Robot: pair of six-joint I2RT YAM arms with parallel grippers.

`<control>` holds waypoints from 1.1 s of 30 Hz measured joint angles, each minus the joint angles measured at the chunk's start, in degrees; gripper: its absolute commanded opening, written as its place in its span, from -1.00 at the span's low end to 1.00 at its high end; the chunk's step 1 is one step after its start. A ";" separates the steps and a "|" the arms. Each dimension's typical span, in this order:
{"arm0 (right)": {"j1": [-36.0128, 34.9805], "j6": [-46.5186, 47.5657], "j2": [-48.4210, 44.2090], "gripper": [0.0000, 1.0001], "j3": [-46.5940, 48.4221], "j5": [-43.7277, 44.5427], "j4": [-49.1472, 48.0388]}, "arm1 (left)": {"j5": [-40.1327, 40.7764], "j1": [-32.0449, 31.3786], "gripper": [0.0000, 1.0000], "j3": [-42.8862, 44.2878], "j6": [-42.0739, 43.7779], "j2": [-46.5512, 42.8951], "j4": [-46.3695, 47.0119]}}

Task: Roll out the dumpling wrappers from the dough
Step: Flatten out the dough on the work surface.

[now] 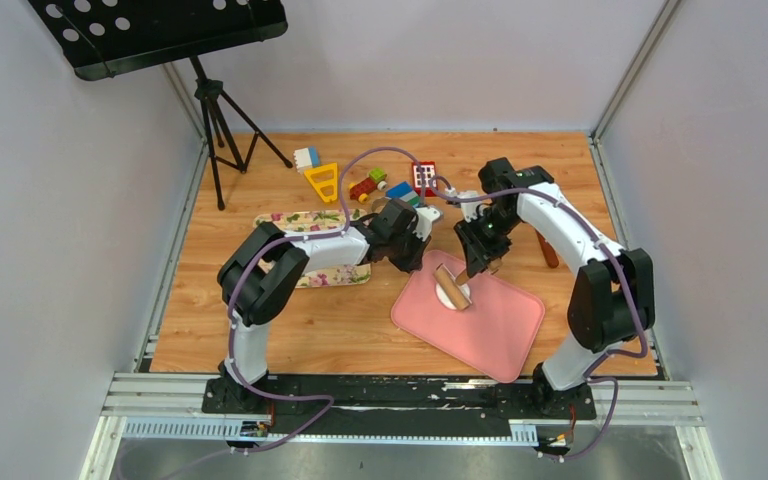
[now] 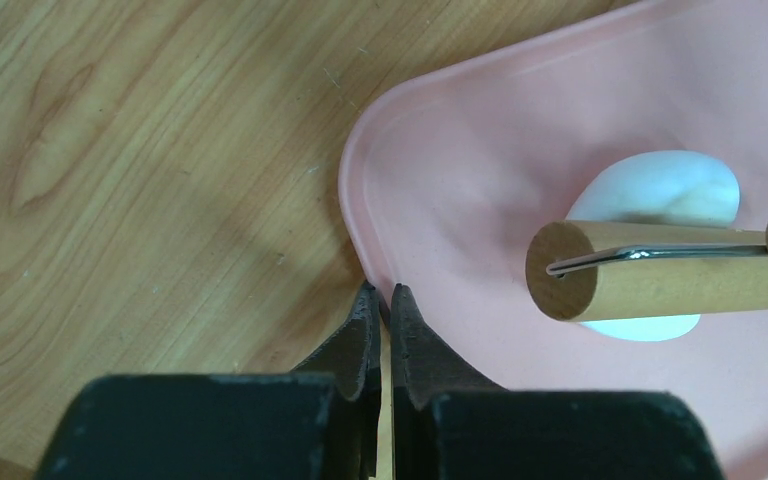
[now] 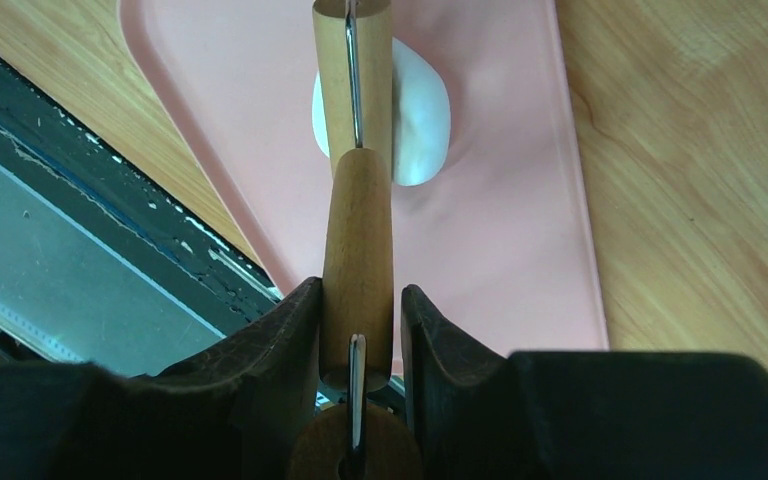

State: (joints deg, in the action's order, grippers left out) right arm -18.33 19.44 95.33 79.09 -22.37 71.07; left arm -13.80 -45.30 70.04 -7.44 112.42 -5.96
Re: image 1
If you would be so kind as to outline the wooden dough roller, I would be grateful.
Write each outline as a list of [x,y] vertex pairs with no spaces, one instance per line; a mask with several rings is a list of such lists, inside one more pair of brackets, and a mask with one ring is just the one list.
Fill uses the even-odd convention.
[[455,265],[441,260],[434,269],[432,278],[439,302],[453,311],[470,309],[476,301],[484,300],[495,286],[495,274],[503,265],[501,259],[492,260],[484,272],[469,277],[466,268],[455,271]]

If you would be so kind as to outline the white dough ball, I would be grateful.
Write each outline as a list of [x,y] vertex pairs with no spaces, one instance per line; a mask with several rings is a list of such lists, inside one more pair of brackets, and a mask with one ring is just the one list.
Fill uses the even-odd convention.
[[472,305],[471,290],[468,285],[437,280],[436,295],[441,304],[450,310],[463,311]]

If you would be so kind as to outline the pink rectangular tray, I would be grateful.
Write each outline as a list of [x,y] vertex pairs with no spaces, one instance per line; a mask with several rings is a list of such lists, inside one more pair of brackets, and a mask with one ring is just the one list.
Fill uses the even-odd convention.
[[453,273],[464,269],[462,260],[428,251],[422,269],[411,274],[391,308],[391,320],[498,382],[516,380],[544,318],[544,304],[508,282],[480,274],[467,283],[471,306],[450,309],[436,294],[433,273],[441,265]]

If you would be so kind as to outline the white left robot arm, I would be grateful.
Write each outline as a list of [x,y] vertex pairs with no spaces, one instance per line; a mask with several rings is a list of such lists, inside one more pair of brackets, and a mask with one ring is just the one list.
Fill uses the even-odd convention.
[[436,207],[390,199],[380,211],[331,230],[291,232],[272,222],[258,225],[217,275],[229,317],[223,367],[232,380],[227,394],[231,404],[243,413],[264,405],[267,389],[260,380],[268,373],[270,322],[284,310],[304,275],[382,260],[404,273],[418,271],[441,219]]

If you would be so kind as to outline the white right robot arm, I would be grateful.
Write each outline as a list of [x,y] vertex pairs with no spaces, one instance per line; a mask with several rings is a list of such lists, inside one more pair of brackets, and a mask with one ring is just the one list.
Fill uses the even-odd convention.
[[454,231],[472,278],[493,269],[509,252],[511,231],[528,224],[542,236],[574,276],[567,308],[569,334],[539,364],[531,403],[556,417],[571,403],[570,389],[583,384],[606,358],[643,358],[646,332],[655,322],[653,261],[603,234],[565,197],[542,166],[516,169],[505,158],[478,172],[481,189],[445,188],[447,201],[463,218]]

